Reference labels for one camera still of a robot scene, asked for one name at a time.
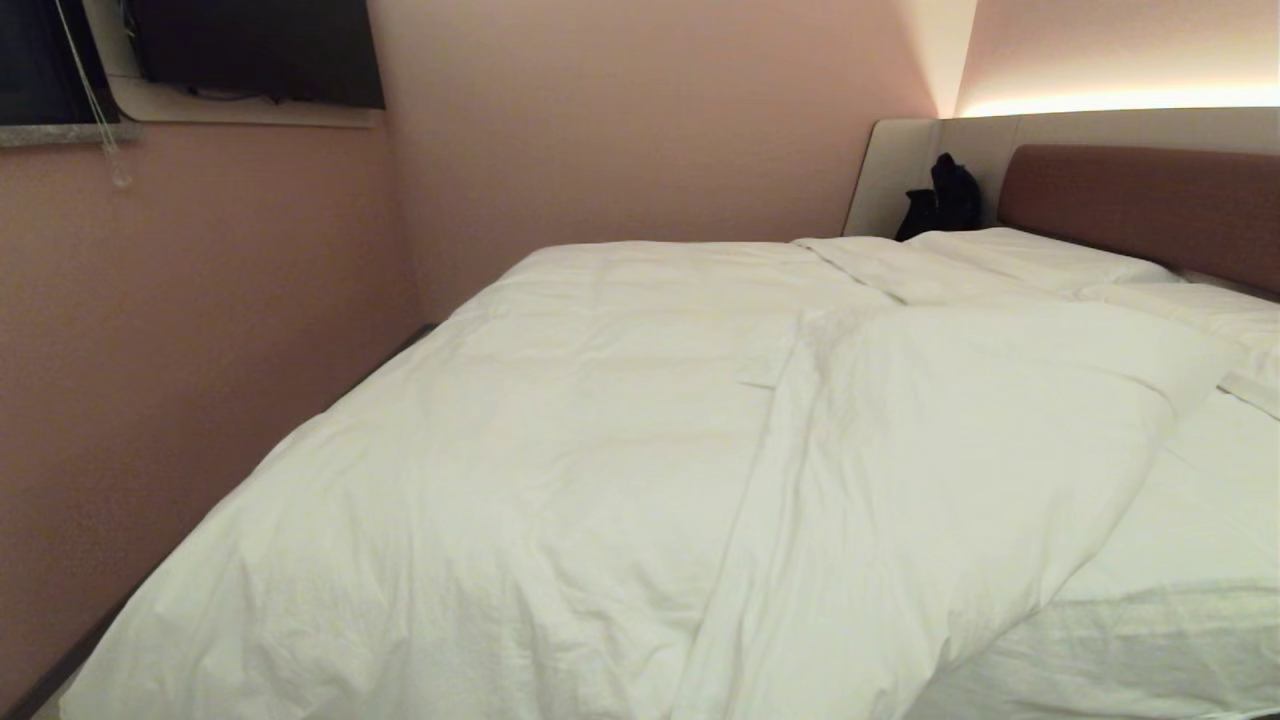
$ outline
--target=cord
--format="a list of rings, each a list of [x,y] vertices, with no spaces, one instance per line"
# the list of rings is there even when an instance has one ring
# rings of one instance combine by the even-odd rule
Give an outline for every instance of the cord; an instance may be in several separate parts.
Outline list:
[[[138,37],[137,29],[134,29],[133,13],[129,12],[129,0],[120,0],[120,24],[124,26],[124,35],[129,36],[129,40]]]
[[[76,38],[72,36],[70,23],[67,22],[67,13],[63,10],[63,0],[54,0],[58,6],[58,17],[63,20],[63,32],[67,33],[67,42],[72,46],[72,59],[76,60],[76,70],[81,76],[81,85],[84,86],[84,95],[88,96],[88,108],[93,113],[93,123],[97,124],[99,136],[102,138],[102,154],[106,155],[106,164],[111,168],[111,182],[115,187],[125,188],[133,184],[133,177],[124,169],[120,161],[120,146],[115,142],[115,133],[111,124],[106,122],[106,114],[97,102],[93,86],[88,82],[88,73],[84,72],[84,63],[81,61],[79,50],[76,47]]]

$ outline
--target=white pillow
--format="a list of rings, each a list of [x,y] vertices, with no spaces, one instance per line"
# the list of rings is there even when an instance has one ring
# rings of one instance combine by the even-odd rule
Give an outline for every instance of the white pillow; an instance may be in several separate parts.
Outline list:
[[[1142,310],[1243,346],[1248,355],[1221,388],[1280,419],[1280,302],[1201,283],[1097,286],[1078,297]]]
[[[1012,228],[927,232],[908,245],[1051,292],[1071,293],[1093,284],[1183,282],[1171,270],[1147,260]]]

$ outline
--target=wall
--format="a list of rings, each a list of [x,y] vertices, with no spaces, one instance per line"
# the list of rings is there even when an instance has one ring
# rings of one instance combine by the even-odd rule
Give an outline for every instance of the wall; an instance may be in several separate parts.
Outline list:
[[[951,118],[960,99],[978,0],[897,0],[911,49],[924,70],[936,118]]]
[[[420,324],[381,131],[0,152],[0,714]]]
[[[960,115],[1280,105],[1277,0],[982,0]]]
[[[900,0],[371,12],[431,319],[547,245],[837,233],[872,124],[947,95]]]

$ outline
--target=window sill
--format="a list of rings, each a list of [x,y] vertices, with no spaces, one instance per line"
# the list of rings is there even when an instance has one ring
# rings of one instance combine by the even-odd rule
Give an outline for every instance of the window sill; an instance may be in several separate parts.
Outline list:
[[[113,123],[111,132],[119,142],[138,140],[142,128],[137,123]],[[27,147],[32,145],[97,145],[102,142],[97,126],[4,126],[0,127],[0,147]]]

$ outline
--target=white duvet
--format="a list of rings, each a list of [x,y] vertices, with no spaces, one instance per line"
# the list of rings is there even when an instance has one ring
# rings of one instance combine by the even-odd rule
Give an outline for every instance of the white duvet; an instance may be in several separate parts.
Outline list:
[[[1101,546],[1234,359],[956,273],[873,238],[535,254],[210,512],[64,717],[897,717]]]

